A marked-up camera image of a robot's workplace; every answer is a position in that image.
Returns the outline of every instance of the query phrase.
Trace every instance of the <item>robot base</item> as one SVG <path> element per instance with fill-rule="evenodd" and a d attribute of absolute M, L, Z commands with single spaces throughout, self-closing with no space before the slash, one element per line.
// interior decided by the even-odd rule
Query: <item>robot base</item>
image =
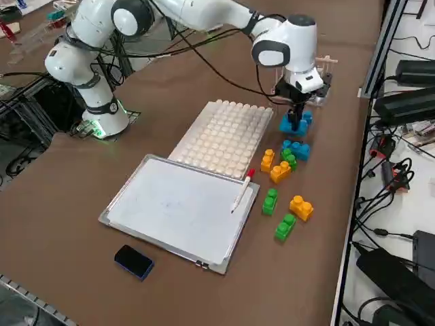
<path fill-rule="evenodd" d="M 83 128 L 92 131 L 92 135 L 98 139 L 104 139 L 115 134 L 119 134 L 127 128 L 129 119 L 127 112 L 118 101 L 119 109 L 115 114 L 92 114 L 89 111 L 83 112 Z"/>

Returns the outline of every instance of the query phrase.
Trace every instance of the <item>red marker cap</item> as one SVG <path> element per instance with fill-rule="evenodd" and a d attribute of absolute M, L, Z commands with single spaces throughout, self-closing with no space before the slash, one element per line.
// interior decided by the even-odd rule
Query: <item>red marker cap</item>
<path fill-rule="evenodd" d="M 246 176 L 252 179 L 255 172 L 256 172 L 255 168 L 252 168 L 251 170 L 249 170 Z"/>

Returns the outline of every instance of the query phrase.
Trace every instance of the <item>whiteboard frame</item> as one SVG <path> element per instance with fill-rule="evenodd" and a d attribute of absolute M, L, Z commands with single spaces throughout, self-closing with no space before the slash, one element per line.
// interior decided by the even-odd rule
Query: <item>whiteboard frame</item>
<path fill-rule="evenodd" d="M 149 243 L 152 243 L 153 245 L 156 245 L 157 247 L 163 248 L 163 249 L 165 249 L 171 253 L 174 253 L 180 257 L 183 257 L 185 259 L 193 261 L 196 265 L 198 265 L 202 268 L 213 270 L 214 272 L 217 272 L 219 274 L 225 274 L 227 271 L 227 268 L 228 268 L 228 264 L 230 262 L 230 258 L 232 257 L 232 254 L 233 254 L 234 249 L 236 247 L 237 241 L 240 239 L 241 232 L 242 232 L 243 227 L 245 226 L 245 223 L 247 221 L 247 217 L 249 215 L 249 212 L 251 211 L 251 208 L 254 205 L 255 199 L 258 195 L 258 191 L 260 190 L 260 186 L 257 185 L 256 183 L 249 184 L 249 187 L 252 189 L 252 194 L 249 198 L 248 205 L 246 206 L 245 211 L 243 212 L 243 219 L 242 219 L 241 227 L 237 230 L 237 233 L 234 235 L 232 246 L 229 250 L 228 255 L 225 257 L 225 259 L 222 261 L 221 264 L 217 265 L 217 264 L 211 263 L 209 261 L 201 261 L 201 258 L 197 257 L 196 255 L 193 255 L 193 254 L 186 252 L 186 251 L 182 251 L 181 249 L 173 247 L 165 242 L 161 242 L 155 238 L 150 238 L 149 236 L 147 236 L 145 234 L 142 234 L 140 232 L 137 232 L 135 230 L 127 228 L 123 225 L 120 225 L 117 223 L 112 223 L 110 220 L 108 220 L 107 216 L 108 216 L 110 210 L 116 205 L 116 203 L 119 201 L 119 199 L 121 198 L 122 194 L 124 193 L 124 191 L 126 190 L 128 185 L 136 177 L 137 173 L 145 166 L 145 164 L 148 160 L 158 160 L 158 161 L 164 162 L 165 164 L 172 164 L 174 166 L 179 166 L 182 168 L 186 168 L 188 170 L 193 170 L 193 171 L 201 173 L 201 174 L 210 175 L 212 177 L 217 177 L 217 178 L 227 180 L 227 181 L 232 182 L 232 183 L 237 183 L 239 185 L 243 184 L 242 180 L 237 180 L 237 179 L 233 179 L 233 178 L 226 177 L 223 175 L 218 175 L 218 174 L 211 173 L 209 171 L 206 171 L 206 170 L 203 170 L 200 168 L 195 168 L 193 166 L 189 166 L 186 164 L 174 162 L 174 161 L 171 161 L 171 160 L 168 160 L 165 158 L 160 158 L 160 157 L 155 156 L 153 154 L 148 154 L 144 157 L 144 159 L 142 159 L 141 163 L 138 165 L 138 167 L 132 173 L 132 175 L 128 178 L 127 182 L 122 186 L 121 190 L 116 194 L 114 199 L 110 202 L 110 204 L 106 207 L 106 209 L 101 213 L 98 220 L 101 223 L 103 223 L 109 227 L 120 230 L 121 232 L 127 233 L 135 238 L 139 238 L 141 240 L 147 241 Z"/>

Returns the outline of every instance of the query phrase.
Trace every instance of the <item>green led light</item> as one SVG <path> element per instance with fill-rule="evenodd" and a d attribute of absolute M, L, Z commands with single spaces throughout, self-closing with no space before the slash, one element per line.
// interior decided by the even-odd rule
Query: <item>green led light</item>
<path fill-rule="evenodd" d="M 94 125 L 94 135 L 98 138 L 104 138 L 104 136 L 106 135 L 106 133 L 104 132 L 104 130 L 101 128 L 101 125 L 98 121 L 93 121 L 92 124 Z"/>

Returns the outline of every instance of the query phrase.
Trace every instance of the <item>yellow lego brick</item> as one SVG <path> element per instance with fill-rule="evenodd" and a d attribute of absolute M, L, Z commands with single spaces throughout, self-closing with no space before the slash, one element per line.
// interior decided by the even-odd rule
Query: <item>yellow lego brick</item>
<path fill-rule="evenodd" d="M 308 221 L 313 212 L 313 206 L 305 202 L 302 196 L 294 196 L 290 202 L 290 210 L 295 213 L 304 222 Z"/>
<path fill-rule="evenodd" d="M 275 183 L 281 182 L 286 176 L 290 174 L 291 168 L 288 162 L 282 161 L 278 166 L 274 166 L 271 171 L 271 179 Z"/>
<path fill-rule="evenodd" d="M 275 157 L 275 152 L 272 149 L 267 149 L 264 152 L 263 159 L 261 160 L 261 171 L 270 172 L 273 158 Z"/>

